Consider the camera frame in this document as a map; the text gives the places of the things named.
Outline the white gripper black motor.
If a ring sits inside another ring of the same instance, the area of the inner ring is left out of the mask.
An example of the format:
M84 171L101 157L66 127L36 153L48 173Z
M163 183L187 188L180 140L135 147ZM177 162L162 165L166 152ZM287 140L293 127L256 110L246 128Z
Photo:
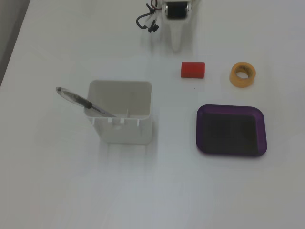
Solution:
M171 45L174 52L181 47L184 26L191 18L193 0L163 0L162 20L167 22L171 34Z

